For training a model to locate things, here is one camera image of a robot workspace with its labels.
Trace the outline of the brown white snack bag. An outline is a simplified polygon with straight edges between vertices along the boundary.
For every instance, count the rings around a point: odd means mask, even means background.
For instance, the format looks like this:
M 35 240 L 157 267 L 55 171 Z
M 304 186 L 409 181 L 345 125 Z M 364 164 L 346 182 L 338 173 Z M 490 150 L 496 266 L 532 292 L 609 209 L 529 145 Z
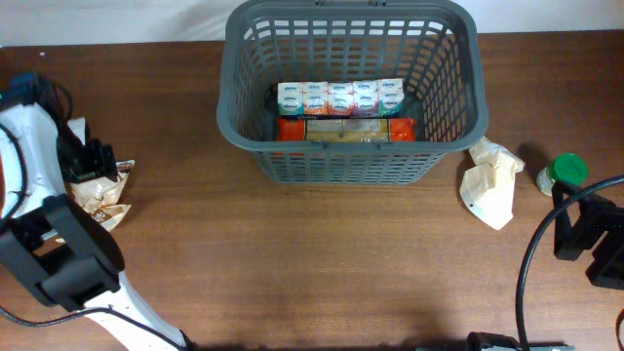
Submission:
M 114 180 L 103 176 L 81 183 L 67 183 L 66 189 L 74 202 L 108 232 L 117 227 L 131 209 L 119 202 L 135 160 L 116 163 Z

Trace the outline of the orange spaghetti packet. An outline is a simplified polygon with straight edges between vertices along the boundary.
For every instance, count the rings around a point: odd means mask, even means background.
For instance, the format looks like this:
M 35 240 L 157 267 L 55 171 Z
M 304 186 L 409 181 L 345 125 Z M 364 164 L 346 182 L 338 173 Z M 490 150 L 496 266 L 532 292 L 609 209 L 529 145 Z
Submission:
M 394 142 L 416 141 L 411 118 L 286 120 L 278 124 L 279 141 Z

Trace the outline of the multicolour tissue pocket pack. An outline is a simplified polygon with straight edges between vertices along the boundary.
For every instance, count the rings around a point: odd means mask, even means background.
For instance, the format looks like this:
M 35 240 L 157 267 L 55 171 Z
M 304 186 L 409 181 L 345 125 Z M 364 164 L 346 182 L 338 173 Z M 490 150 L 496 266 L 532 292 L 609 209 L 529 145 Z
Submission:
M 286 119 L 391 118 L 401 112 L 404 99 L 401 78 L 277 85 L 279 115 Z

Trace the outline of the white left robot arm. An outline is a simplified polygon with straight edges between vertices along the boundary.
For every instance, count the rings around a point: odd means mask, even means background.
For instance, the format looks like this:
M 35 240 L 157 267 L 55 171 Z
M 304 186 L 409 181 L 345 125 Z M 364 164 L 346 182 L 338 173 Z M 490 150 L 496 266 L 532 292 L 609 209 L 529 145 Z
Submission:
M 68 193 L 119 177 L 113 149 L 74 120 L 68 90 L 36 73 L 1 94 L 1 264 L 42 305 L 86 317 L 129 350 L 191 350 L 137 293 L 112 235 Z

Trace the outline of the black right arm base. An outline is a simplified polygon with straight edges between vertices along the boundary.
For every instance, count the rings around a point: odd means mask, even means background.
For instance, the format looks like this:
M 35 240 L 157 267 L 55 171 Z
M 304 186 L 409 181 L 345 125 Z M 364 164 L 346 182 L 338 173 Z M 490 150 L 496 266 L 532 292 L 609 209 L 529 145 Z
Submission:
M 575 351 L 571 345 L 558 342 L 533 343 L 530 351 Z M 520 342 L 511 336 L 488 332 L 470 332 L 465 341 L 434 343 L 415 351 L 522 351 Z

